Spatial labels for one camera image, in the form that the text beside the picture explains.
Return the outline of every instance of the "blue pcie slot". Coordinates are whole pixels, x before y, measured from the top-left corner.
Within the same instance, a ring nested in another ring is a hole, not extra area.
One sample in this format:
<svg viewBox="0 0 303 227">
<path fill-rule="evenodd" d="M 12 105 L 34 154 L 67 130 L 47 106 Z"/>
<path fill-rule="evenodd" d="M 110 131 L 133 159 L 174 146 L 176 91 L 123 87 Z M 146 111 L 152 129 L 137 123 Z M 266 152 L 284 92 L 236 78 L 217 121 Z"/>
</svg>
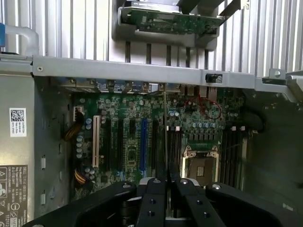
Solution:
<svg viewBox="0 0 303 227">
<path fill-rule="evenodd" d="M 146 160 L 146 150 L 147 150 L 147 119 L 144 118 L 141 121 L 141 143 L 140 143 L 140 171 L 143 173 L 145 171 L 145 160 Z"/>
</svg>

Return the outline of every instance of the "blue tab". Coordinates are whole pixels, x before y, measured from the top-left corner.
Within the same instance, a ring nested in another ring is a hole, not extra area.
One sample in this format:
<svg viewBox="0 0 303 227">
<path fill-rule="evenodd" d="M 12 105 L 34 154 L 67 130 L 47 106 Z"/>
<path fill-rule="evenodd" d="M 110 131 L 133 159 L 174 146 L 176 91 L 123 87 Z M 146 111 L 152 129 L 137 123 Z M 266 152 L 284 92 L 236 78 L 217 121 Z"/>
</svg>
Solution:
<svg viewBox="0 0 303 227">
<path fill-rule="evenodd" d="M 0 23 L 0 47 L 5 46 L 5 25 Z"/>
</svg>

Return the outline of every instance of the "qr code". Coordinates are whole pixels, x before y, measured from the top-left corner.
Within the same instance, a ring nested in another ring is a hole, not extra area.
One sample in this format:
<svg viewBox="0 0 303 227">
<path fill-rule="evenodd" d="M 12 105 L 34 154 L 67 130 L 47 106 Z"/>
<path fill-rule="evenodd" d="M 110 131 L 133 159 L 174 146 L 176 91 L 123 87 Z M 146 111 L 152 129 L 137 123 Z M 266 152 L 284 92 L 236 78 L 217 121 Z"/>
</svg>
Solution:
<svg viewBox="0 0 303 227">
<path fill-rule="evenodd" d="M 10 111 L 11 122 L 23 122 L 24 121 L 24 110 L 11 110 Z"/>
</svg>

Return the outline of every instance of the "warning label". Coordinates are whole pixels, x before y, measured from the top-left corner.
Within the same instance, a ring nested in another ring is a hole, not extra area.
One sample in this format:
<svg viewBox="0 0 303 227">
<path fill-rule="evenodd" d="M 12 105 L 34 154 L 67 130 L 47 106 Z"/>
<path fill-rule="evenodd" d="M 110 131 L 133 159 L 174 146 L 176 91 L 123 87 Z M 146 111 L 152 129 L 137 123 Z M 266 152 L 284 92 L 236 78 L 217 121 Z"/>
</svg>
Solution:
<svg viewBox="0 0 303 227">
<path fill-rule="evenodd" d="M 27 166 L 0 166 L 0 227 L 27 223 Z"/>
</svg>

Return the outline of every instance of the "white pci slot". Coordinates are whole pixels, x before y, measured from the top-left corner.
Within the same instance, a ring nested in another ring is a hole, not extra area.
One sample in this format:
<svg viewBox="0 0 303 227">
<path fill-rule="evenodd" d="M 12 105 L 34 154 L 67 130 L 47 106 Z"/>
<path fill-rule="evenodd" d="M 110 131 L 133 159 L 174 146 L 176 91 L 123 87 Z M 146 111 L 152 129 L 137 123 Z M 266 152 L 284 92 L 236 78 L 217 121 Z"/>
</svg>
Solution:
<svg viewBox="0 0 303 227">
<path fill-rule="evenodd" d="M 99 146 L 100 146 L 100 116 L 93 119 L 93 167 L 99 167 Z"/>
</svg>

